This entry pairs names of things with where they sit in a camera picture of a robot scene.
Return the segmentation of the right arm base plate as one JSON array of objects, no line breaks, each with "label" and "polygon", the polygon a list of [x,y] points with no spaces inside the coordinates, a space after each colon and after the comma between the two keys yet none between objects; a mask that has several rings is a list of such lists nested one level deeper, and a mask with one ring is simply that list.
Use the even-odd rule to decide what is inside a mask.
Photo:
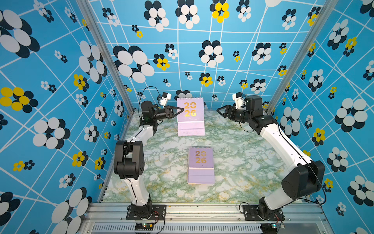
[{"label": "right arm base plate", "polygon": [[244,215],[246,221],[285,221],[281,209],[268,210],[262,205],[240,205],[240,212]]}]

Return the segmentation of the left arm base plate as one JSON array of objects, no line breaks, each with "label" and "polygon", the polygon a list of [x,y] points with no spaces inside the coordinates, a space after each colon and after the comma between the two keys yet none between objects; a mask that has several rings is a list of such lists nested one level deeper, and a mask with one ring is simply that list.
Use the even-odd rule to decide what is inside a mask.
[{"label": "left arm base plate", "polygon": [[167,211],[166,205],[148,205],[135,206],[133,204],[128,206],[126,220],[165,220]]}]

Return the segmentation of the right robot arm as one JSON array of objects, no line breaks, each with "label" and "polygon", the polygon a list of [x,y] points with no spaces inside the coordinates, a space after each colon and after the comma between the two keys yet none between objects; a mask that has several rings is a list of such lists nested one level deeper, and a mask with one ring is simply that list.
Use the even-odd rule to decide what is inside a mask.
[{"label": "right robot arm", "polygon": [[242,93],[237,93],[233,99],[235,105],[218,108],[217,113],[231,121],[247,123],[273,147],[289,171],[280,188],[259,200],[258,215],[263,220],[269,220],[282,207],[318,192],[323,186],[325,166],[297,148],[278,122],[264,112],[261,97],[251,95],[243,98]]}]

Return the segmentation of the purple calendar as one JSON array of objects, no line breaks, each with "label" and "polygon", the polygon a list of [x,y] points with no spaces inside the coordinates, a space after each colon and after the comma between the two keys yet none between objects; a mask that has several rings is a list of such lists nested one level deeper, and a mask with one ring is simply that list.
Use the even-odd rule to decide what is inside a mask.
[{"label": "purple calendar", "polygon": [[190,147],[188,155],[188,184],[215,183],[212,147]]},{"label": "purple calendar", "polygon": [[204,136],[204,99],[202,97],[178,98],[177,106],[184,108],[184,111],[177,116],[178,135],[180,137]]}]

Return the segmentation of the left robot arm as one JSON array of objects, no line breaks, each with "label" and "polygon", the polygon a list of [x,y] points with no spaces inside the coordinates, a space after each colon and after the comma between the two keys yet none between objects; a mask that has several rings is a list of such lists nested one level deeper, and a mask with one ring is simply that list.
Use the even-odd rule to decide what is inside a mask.
[{"label": "left robot arm", "polygon": [[153,211],[150,193],[142,177],[145,170],[144,144],[155,135],[158,121],[173,119],[184,112],[184,108],[165,105],[158,108],[150,101],[140,105],[142,116],[139,118],[139,129],[127,140],[116,143],[114,173],[127,184],[132,196],[130,207],[141,219],[148,219],[157,212]]}]

